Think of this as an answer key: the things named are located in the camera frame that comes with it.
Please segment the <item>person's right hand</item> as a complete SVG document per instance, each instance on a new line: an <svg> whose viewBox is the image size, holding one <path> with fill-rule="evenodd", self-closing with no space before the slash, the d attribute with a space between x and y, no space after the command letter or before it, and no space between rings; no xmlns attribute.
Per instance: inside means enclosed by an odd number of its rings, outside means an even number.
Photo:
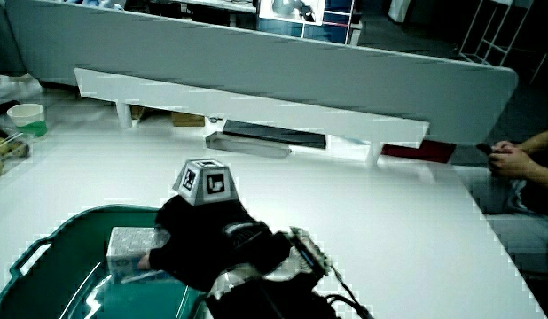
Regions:
<svg viewBox="0 0 548 319"><path fill-rule="evenodd" d="M208 292L228 268L250 264L269 273L289 256L286 237L247 212L230 169L220 161L186 161L174 190L177 194L154 220L155 228L168 234L168 241L142 256L139 269L163 270Z"/></svg>

